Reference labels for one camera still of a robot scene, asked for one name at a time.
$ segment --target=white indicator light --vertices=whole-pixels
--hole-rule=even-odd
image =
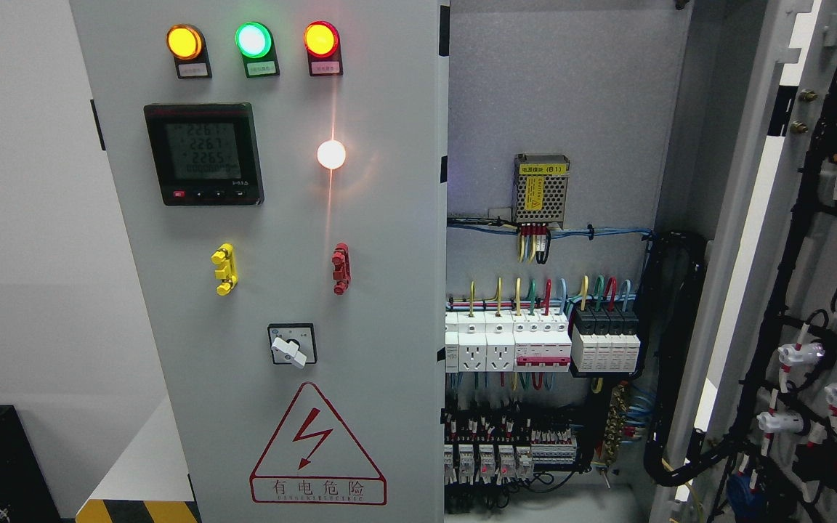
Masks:
[[[330,139],[318,146],[318,151],[315,152],[318,163],[321,163],[325,169],[337,169],[344,165],[344,160],[348,158],[348,153],[344,149],[344,145],[336,139]]]

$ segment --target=hazard tape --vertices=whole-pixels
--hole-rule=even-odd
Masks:
[[[88,500],[76,523],[202,523],[195,502]]]

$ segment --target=digital power meter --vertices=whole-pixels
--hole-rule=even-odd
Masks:
[[[166,205],[263,201],[250,103],[152,103],[144,119]]]

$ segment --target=yellow label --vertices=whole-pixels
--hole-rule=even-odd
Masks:
[[[541,174],[560,176],[567,174],[567,163],[521,163],[519,174]]]
[[[525,210],[541,211],[544,202],[544,176],[529,176],[525,179]]]

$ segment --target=high voltage warning triangle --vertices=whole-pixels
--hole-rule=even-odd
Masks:
[[[250,492],[256,503],[386,504],[386,477],[305,381],[250,474]]]

